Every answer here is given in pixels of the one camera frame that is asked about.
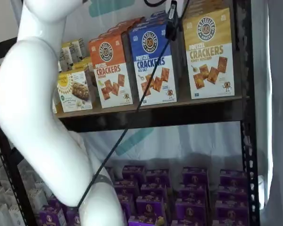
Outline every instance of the cracker image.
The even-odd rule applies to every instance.
[[[105,81],[105,86],[107,88],[108,93],[110,93],[112,91],[112,84],[110,79],[108,79],[107,81]]]
[[[111,93],[113,93],[115,96],[118,96],[118,91],[119,91],[119,85],[114,82]]]
[[[147,82],[149,82],[150,78],[151,78],[151,74],[146,75]],[[151,81],[150,88],[152,88],[153,86],[154,86],[154,78]]]
[[[226,66],[227,66],[227,58],[220,56],[219,62],[218,62],[218,70],[222,73],[226,72]]]
[[[117,83],[120,86],[124,87],[124,85],[125,85],[125,76],[123,74],[118,74]]]
[[[103,93],[103,96],[104,96],[104,100],[110,99],[110,95],[109,95],[109,92],[107,90],[107,87],[102,88],[102,93]]]
[[[141,88],[142,88],[142,91],[143,91],[143,92],[145,92],[147,85],[148,85],[148,82],[147,82],[147,81],[145,81],[145,82],[143,82],[143,83],[141,84]],[[148,91],[147,91],[147,93],[146,93],[146,96],[148,96],[148,95],[150,95],[150,94],[151,94],[151,91],[150,91],[150,87],[149,87],[149,89],[148,89]]]
[[[199,67],[200,73],[202,74],[203,80],[208,78],[208,66],[202,65]]]
[[[85,101],[89,100],[88,87],[85,86],[84,84],[74,82],[72,85],[72,94],[82,100]]]
[[[162,81],[168,82],[169,80],[170,69],[163,67],[161,70],[161,79]]]
[[[203,75],[201,73],[194,75],[194,81],[197,89],[204,87]]]
[[[211,67],[211,70],[208,74],[208,81],[215,84],[216,83],[216,80],[218,78],[218,75],[219,75],[219,71],[218,69],[214,68],[214,67]]]
[[[157,92],[160,92],[162,85],[162,79],[159,77],[155,78],[153,89],[155,89]]]

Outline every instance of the orange cracker box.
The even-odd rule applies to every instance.
[[[102,107],[133,104],[135,73],[127,32],[91,40],[89,51]]]

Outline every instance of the pretzel crackers box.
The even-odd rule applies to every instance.
[[[134,69],[126,31],[108,32],[89,42],[103,108],[133,104]]]
[[[154,66],[158,61],[167,39],[166,23],[146,22],[130,32],[134,68],[136,74],[139,98],[149,83]],[[177,101],[176,72],[178,65],[174,64],[171,47],[165,50],[150,83],[142,105],[155,105]]]
[[[234,96],[230,9],[188,14],[183,29],[191,98]]]

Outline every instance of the black shelf frame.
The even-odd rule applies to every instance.
[[[248,175],[250,226],[260,226],[258,195],[258,159],[254,65],[252,46],[251,0],[233,0],[236,51],[241,56],[242,98],[198,105],[180,105],[141,110],[133,128],[160,127],[186,124],[240,121],[243,170]],[[0,43],[0,58],[15,43],[11,39]],[[133,111],[62,118],[66,128],[76,132],[124,129]],[[27,226],[36,226],[17,165],[23,160],[0,129],[0,157]]]

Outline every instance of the black cable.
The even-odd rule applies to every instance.
[[[166,2],[166,0],[160,0],[157,3],[149,3],[148,0],[144,0],[144,2],[146,3],[147,6],[149,7],[157,7],[160,6],[161,4],[164,4]]]
[[[176,25],[176,28],[174,29],[174,31],[173,31],[171,37],[173,37],[173,36],[176,35],[176,30],[177,30],[179,24],[181,23],[181,21],[182,21],[182,19],[183,19],[183,16],[184,16],[184,14],[185,14],[185,12],[186,12],[186,10],[187,10],[187,8],[188,8],[189,2],[190,2],[190,0],[187,1],[186,5],[185,5],[185,7],[184,7],[184,10],[183,10],[183,15],[182,15],[182,17],[178,20],[178,23],[177,23],[177,25]],[[118,145],[121,143],[121,141],[123,140],[123,138],[124,138],[124,136],[126,135],[127,131],[130,129],[130,126],[131,126],[131,124],[133,123],[134,119],[136,118],[136,114],[138,113],[139,109],[141,108],[141,105],[142,105],[142,103],[143,103],[143,100],[144,100],[144,98],[146,97],[146,93],[148,92],[148,89],[149,89],[150,84],[151,84],[151,82],[152,82],[152,79],[153,79],[153,76],[154,76],[154,74],[155,74],[155,71],[156,71],[156,69],[157,69],[157,67],[158,67],[158,64],[159,64],[159,62],[160,62],[160,60],[161,60],[163,54],[165,53],[166,48],[168,47],[170,41],[171,41],[171,39],[168,39],[168,41],[166,42],[166,44],[165,44],[165,46],[164,46],[164,48],[163,48],[161,54],[160,54],[159,57],[158,57],[158,60],[157,60],[157,62],[156,62],[156,64],[155,64],[155,66],[154,66],[153,72],[152,72],[151,77],[150,77],[150,79],[149,79],[148,85],[147,85],[147,87],[146,87],[146,89],[145,89],[145,91],[144,91],[144,93],[143,93],[143,95],[142,95],[142,97],[141,97],[141,100],[140,100],[140,102],[139,102],[139,104],[138,104],[138,106],[137,106],[137,108],[136,108],[136,110],[135,110],[135,112],[134,112],[134,115],[132,116],[132,118],[131,118],[130,121],[128,122],[128,124],[127,124],[125,130],[123,131],[122,135],[120,136],[120,138],[117,140],[117,142],[115,143],[115,145],[113,146],[113,148],[111,149],[111,151],[109,152],[109,154],[107,155],[107,157],[105,158],[105,160],[103,161],[103,163],[101,164],[101,166],[99,167],[98,171],[96,171],[96,173],[94,174],[94,176],[93,176],[91,182],[89,183],[89,185],[88,185],[86,191],[84,192],[84,194],[83,194],[83,196],[82,196],[82,198],[81,198],[81,200],[80,200],[80,202],[79,202],[79,204],[78,204],[78,208],[80,208],[80,206],[81,206],[81,204],[83,203],[83,201],[84,201],[86,195],[88,194],[88,192],[89,192],[91,186],[94,184],[96,178],[99,176],[101,170],[105,167],[105,164],[107,163],[107,161],[109,160],[109,158],[111,157],[111,155],[113,154],[113,152],[115,151],[115,149],[118,147]]]

